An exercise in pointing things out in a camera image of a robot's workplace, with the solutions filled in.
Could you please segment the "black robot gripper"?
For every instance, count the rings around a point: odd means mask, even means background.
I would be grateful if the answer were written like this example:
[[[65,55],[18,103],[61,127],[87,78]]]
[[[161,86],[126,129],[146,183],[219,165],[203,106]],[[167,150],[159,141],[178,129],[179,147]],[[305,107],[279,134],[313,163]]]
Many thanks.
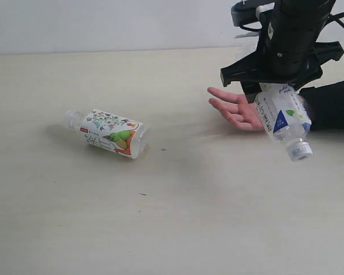
[[[259,83],[289,83],[296,91],[322,77],[322,65],[339,61],[339,41],[317,42],[334,1],[275,1],[262,51],[220,69],[221,82],[241,84],[247,102],[261,92]]]

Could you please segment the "black sleeved forearm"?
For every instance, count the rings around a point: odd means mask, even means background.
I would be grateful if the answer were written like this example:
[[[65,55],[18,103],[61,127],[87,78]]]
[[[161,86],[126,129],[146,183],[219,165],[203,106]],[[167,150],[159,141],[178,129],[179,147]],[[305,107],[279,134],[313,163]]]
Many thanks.
[[[344,130],[344,81],[303,88],[299,96],[312,121],[312,131]]]

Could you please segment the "person's bare hand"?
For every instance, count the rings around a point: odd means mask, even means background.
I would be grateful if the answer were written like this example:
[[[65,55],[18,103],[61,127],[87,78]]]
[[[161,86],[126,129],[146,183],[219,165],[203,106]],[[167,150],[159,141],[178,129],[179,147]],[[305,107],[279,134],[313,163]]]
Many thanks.
[[[207,92],[212,95],[209,104],[235,128],[252,132],[265,130],[255,105],[248,103],[244,94],[230,93],[214,87],[209,87]]]

